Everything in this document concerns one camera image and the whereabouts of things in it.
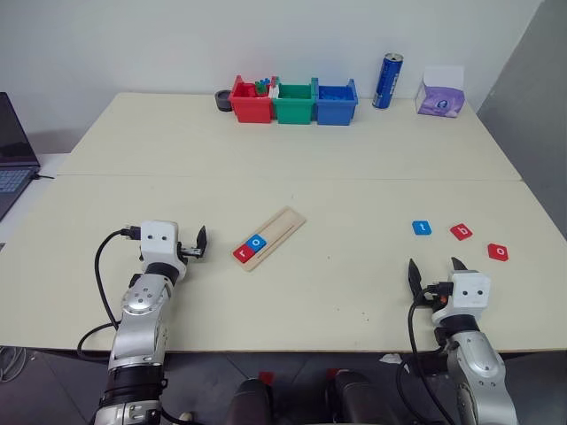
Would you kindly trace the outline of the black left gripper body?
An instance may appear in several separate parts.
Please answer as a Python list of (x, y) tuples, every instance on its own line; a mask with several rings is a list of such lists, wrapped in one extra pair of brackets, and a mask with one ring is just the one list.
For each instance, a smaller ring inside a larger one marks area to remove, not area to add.
[(188, 262), (188, 258), (201, 259), (206, 251), (206, 246), (185, 247), (181, 242), (177, 243), (177, 256), (183, 263)]

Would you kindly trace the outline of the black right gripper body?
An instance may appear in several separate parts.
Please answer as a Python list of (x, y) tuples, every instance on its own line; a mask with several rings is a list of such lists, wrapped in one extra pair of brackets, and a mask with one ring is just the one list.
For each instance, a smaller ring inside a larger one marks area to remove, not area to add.
[(448, 302), (446, 290), (417, 290), (414, 292), (417, 307), (427, 307), (432, 311), (443, 309)]

